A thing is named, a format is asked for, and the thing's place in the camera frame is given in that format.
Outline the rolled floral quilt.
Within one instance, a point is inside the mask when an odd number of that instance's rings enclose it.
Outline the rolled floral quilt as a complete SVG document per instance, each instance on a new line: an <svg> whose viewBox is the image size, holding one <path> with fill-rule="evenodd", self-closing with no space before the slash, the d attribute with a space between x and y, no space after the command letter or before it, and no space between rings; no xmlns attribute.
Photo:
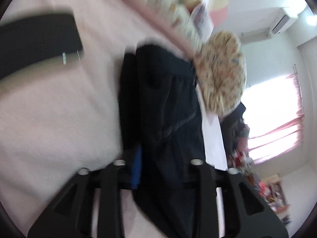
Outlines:
<svg viewBox="0 0 317 238"><path fill-rule="evenodd" d="M240 104L247 67L240 39L230 31L217 32L194 58L205 108L225 117Z"/></svg>

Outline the pink curtain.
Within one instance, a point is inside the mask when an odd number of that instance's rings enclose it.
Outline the pink curtain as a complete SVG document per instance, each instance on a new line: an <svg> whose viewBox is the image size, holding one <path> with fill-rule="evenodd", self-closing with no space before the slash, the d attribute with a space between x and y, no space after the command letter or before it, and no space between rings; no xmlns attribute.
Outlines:
<svg viewBox="0 0 317 238"><path fill-rule="evenodd" d="M297 74L279 76L247 88L242 96L248 149L254 164L291 151L303 143L303 97Z"/></svg>

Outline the dark clothes pile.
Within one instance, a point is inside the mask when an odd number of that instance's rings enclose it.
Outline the dark clothes pile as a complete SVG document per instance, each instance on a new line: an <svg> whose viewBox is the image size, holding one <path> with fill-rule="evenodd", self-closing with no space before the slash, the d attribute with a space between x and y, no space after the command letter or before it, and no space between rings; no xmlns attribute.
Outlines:
<svg viewBox="0 0 317 238"><path fill-rule="evenodd" d="M249 127L243 120L246 107L240 103L229 115L224 117L220 123L223 146L227 160L234 154L235 150L248 153Z"/></svg>

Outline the pink white bookshelf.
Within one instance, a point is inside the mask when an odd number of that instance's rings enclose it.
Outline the pink white bookshelf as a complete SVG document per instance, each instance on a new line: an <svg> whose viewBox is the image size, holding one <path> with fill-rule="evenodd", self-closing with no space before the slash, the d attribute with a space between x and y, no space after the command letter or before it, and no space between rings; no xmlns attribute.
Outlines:
<svg viewBox="0 0 317 238"><path fill-rule="evenodd" d="M262 178L258 182L258 185L260 195L276 214L282 214L288 211L290 204L287 202L282 188L282 179L278 174Z"/></svg>

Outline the long bear print pillow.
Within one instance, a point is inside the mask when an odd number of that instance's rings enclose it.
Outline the long bear print pillow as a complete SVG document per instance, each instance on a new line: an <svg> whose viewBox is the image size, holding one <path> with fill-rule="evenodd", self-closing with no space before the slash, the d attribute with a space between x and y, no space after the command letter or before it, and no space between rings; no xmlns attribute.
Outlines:
<svg viewBox="0 0 317 238"><path fill-rule="evenodd" d="M188 56L201 49L202 38L185 5L178 0L126 0L128 5Z"/></svg>

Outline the black pants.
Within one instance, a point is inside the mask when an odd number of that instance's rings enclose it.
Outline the black pants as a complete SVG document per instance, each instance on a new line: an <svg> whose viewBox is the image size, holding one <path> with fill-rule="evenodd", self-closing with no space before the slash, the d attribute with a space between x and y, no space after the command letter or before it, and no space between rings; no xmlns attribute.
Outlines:
<svg viewBox="0 0 317 238"><path fill-rule="evenodd" d="M219 235L196 86L192 64L158 45L124 56L119 112L133 198L168 237Z"/></svg>

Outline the white air conditioner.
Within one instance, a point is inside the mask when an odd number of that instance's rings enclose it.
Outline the white air conditioner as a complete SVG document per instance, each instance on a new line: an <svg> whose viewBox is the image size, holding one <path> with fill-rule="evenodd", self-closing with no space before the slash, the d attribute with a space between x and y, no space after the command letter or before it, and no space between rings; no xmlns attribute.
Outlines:
<svg viewBox="0 0 317 238"><path fill-rule="evenodd" d="M274 36L285 32L298 19L298 14L291 8L279 8L277 15L271 24L265 29L254 30L250 32L241 33L240 40L243 44L263 41L271 39Z"/></svg>

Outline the purple floral small pillow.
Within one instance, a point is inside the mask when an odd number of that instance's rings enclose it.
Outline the purple floral small pillow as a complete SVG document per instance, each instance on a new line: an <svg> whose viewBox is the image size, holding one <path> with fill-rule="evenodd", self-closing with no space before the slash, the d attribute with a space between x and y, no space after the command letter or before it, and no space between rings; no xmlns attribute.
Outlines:
<svg viewBox="0 0 317 238"><path fill-rule="evenodd" d="M190 18L193 20L202 42L208 41L212 35L214 24L210 15L208 14L205 4L199 3L193 9Z"/></svg>

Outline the pink fleece bed blanket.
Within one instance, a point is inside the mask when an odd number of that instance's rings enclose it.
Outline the pink fleece bed blanket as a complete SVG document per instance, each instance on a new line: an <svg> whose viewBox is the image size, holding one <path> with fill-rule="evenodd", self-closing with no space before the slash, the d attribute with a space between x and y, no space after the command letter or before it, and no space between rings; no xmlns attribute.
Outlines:
<svg viewBox="0 0 317 238"><path fill-rule="evenodd" d="M122 0L1 0L6 20L72 9L84 51L1 81L1 197L27 231L79 167L97 169L120 151L118 71L126 47L171 41Z"/></svg>

